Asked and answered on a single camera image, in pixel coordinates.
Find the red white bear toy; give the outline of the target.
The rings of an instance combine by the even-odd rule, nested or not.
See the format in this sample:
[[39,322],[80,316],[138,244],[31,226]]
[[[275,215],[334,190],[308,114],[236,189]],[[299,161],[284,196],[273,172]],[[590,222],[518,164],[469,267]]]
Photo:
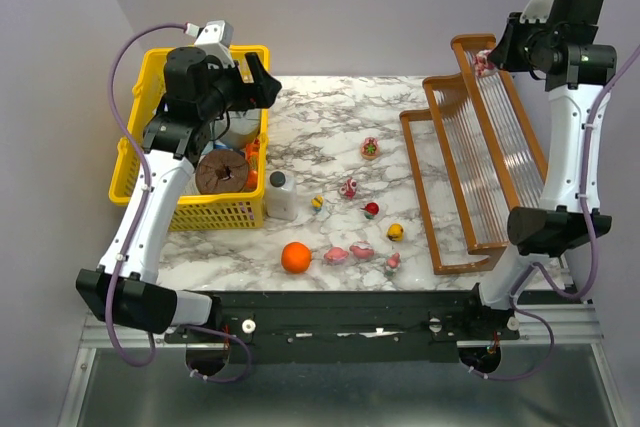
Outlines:
[[484,49],[475,54],[472,66],[477,78],[489,77],[496,73],[497,68],[489,59],[491,53],[491,49]]

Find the yellow plastic basket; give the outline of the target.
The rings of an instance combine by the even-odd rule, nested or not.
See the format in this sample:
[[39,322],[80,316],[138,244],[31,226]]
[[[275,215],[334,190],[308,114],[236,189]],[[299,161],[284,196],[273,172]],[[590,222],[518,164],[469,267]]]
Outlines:
[[[156,48],[143,57],[138,80],[133,87],[133,104],[127,129],[130,137],[118,143],[118,156],[114,167],[109,198],[118,206],[126,206],[137,181],[144,174],[140,166],[137,146],[146,154],[153,150],[170,153],[177,160],[199,161],[204,148],[211,141],[211,120],[202,120],[199,106],[202,95],[192,93],[184,99],[182,93],[191,93],[196,83],[204,78],[205,56],[186,55],[183,47]],[[270,51],[263,45],[233,45],[231,56],[238,65],[242,78],[251,83],[252,76],[245,54],[256,52],[269,73]],[[257,138],[260,148],[260,182],[253,192],[217,195],[182,195],[176,201],[169,225],[172,231],[220,230],[260,228],[263,226],[263,197],[265,193],[266,149],[268,145],[268,114],[261,114]]]

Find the white bottle black cap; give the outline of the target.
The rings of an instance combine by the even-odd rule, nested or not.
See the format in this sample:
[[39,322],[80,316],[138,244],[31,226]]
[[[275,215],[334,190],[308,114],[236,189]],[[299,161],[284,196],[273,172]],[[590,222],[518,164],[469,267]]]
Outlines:
[[269,217],[294,221],[297,217],[297,187],[293,175],[281,170],[269,174],[264,195]]

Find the pink strawberry bear toy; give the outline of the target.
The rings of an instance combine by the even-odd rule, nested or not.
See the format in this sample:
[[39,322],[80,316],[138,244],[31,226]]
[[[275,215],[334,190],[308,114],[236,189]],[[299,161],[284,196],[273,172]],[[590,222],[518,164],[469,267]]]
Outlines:
[[339,193],[347,199],[353,199],[357,193],[357,182],[354,178],[349,177],[340,187]]

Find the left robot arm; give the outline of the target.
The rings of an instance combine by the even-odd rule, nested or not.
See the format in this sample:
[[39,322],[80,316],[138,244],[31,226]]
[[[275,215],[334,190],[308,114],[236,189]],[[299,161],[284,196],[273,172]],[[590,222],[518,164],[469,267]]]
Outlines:
[[207,294],[157,283],[164,238],[211,140],[211,125],[232,111],[271,107],[281,84],[256,50],[228,67],[195,46],[148,52],[145,59],[159,60],[164,89],[150,104],[142,137],[128,139],[139,170],[120,227],[98,266],[79,272],[76,289],[106,324],[161,334],[170,327],[203,326],[216,310]]

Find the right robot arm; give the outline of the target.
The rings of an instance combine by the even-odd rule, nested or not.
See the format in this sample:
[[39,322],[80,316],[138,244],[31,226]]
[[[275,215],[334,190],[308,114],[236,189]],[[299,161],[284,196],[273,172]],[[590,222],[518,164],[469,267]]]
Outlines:
[[600,210],[598,160],[600,128],[616,74],[617,52],[595,41],[596,13],[551,14],[545,21],[521,22],[510,15],[504,34],[483,55],[482,65],[510,73],[540,71],[551,108],[547,172],[537,204],[514,207],[507,219],[509,245],[478,286],[483,307],[512,310],[535,273],[550,260],[587,245],[591,266],[585,285],[565,299],[580,300],[599,270],[600,237],[612,218]]

